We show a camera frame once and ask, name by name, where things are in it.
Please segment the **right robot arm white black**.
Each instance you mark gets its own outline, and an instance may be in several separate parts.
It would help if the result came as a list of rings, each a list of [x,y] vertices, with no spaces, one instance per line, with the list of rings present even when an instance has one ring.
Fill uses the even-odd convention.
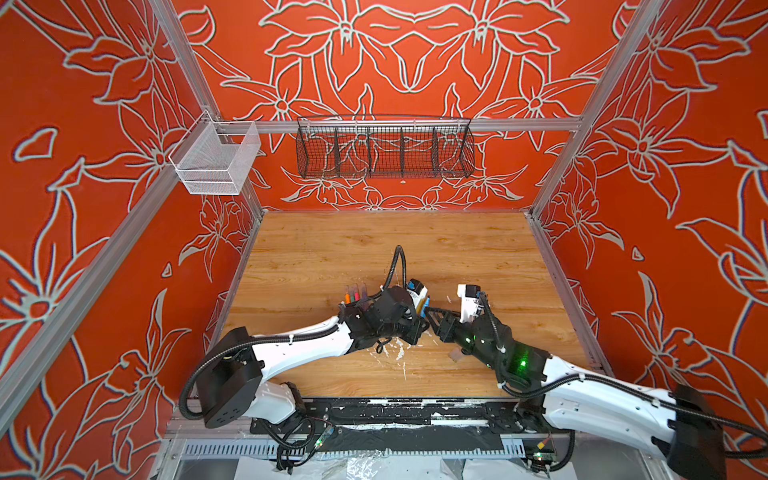
[[[766,445],[729,450],[728,429],[766,442],[763,430],[718,416],[697,390],[669,391],[616,380],[514,339],[478,293],[455,312],[426,305],[423,317],[445,343],[456,344],[495,374],[497,385],[526,407],[536,427],[583,432],[654,458],[684,479],[724,479],[729,460],[764,460]]]

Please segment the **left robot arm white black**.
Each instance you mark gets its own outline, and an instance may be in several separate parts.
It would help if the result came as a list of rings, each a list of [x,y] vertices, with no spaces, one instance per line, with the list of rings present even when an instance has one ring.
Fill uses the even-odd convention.
[[[208,429],[240,417],[279,424],[298,412],[301,397],[295,386],[274,383],[275,377],[321,359],[381,350],[394,339],[417,344],[429,327],[422,314],[428,290],[417,280],[394,284],[395,274],[406,272],[405,251],[396,246],[380,291],[341,303],[336,315],[281,334],[231,330],[184,384],[179,412],[187,420],[203,421]]]

